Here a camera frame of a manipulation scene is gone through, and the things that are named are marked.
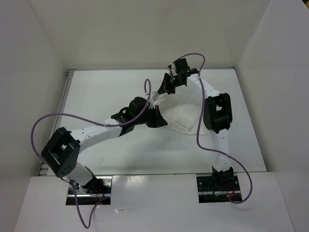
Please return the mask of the white pleated skirt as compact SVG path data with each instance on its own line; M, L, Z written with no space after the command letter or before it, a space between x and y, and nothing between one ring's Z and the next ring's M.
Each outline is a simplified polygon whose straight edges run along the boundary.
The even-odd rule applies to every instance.
M201 111L201 97L189 88L182 87L175 94L160 96L154 104L158 106L166 129L195 136Z

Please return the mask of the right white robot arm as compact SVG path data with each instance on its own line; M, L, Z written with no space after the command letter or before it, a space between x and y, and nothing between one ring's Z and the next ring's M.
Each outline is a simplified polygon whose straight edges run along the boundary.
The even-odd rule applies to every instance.
M222 190L233 179L234 175L232 164L227 155L228 130L233 120L230 95L215 90L199 74L171 76L168 73L165 73L157 93L159 95L174 94L176 88L183 85L202 98L201 113L197 125L197 145L205 151L216 154L212 166L211 183L215 189ZM201 124L204 124L210 132L212 148L205 148L200 144L199 132Z

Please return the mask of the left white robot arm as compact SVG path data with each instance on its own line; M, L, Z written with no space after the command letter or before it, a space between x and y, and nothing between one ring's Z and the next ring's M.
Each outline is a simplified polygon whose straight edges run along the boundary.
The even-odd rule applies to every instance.
M64 127L58 128L42 150L41 156L57 177L75 181L85 193L101 191L103 181L89 168L78 163L79 154L98 143L123 136L141 124L149 128L160 128L168 123L158 107L146 108L144 111L134 106L125 107L99 125L72 131Z

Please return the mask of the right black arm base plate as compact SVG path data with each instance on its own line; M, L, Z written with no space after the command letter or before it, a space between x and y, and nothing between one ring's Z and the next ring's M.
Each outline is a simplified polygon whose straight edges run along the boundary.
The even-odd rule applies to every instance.
M197 190L199 203L224 203L232 200L242 201L237 175L229 182L216 185L211 174L197 175Z

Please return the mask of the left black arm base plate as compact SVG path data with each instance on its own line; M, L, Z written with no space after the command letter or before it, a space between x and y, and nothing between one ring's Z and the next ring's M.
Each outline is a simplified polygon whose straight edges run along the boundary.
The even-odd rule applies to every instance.
M73 181L79 205L111 204L112 176L97 176L97 179L100 181L99 186L91 187L90 190Z

